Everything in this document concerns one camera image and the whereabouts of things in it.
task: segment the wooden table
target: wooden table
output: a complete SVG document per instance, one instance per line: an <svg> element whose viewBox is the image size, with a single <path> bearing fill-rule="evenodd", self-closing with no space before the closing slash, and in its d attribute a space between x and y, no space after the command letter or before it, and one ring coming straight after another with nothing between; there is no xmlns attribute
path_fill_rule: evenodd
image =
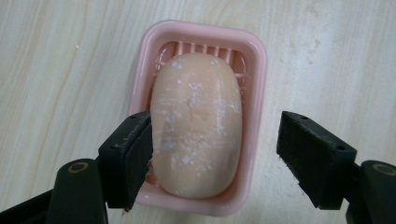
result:
<svg viewBox="0 0 396 224"><path fill-rule="evenodd" d="M282 110L396 163L396 1L1 1L0 211L53 188L57 170L126 118L139 42L157 21L250 31L268 53L251 192L228 217L136 204L110 223L346 223L315 209L276 155Z"/></svg>

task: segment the beige soap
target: beige soap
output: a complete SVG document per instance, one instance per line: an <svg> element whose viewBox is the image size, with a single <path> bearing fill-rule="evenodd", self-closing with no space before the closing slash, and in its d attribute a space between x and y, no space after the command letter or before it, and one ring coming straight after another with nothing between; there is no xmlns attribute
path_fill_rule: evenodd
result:
<svg viewBox="0 0 396 224"><path fill-rule="evenodd" d="M242 139L241 96L230 65L203 53L176 56L155 81L150 112L160 185L195 199L227 189Z"/></svg>

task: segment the wood grain surface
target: wood grain surface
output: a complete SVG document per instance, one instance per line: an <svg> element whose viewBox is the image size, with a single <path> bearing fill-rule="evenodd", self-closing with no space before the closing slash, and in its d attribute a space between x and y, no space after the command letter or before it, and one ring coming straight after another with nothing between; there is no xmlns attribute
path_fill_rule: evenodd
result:
<svg viewBox="0 0 396 224"><path fill-rule="evenodd" d="M315 209L276 155L282 110L396 163L396 1L0 1L0 211L53 188L127 117L140 39L173 19L250 31L267 48L251 192L227 217L135 204L110 223L346 223Z"/></svg>

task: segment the soap dish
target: soap dish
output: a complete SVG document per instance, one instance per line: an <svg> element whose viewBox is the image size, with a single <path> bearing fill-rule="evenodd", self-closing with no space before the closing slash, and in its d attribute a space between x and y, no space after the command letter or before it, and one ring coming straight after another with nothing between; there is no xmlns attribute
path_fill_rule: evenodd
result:
<svg viewBox="0 0 396 224"><path fill-rule="evenodd" d="M129 114L149 110L156 76L173 57L201 52L223 59L233 69L242 99L242 146L236 175L221 194L207 199L186 199L172 195L151 179L143 184L136 201L207 216L227 216L245 202L258 145L262 98L266 73L266 53L255 35L231 28L184 21L161 21L142 38L134 74Z"/></svg>

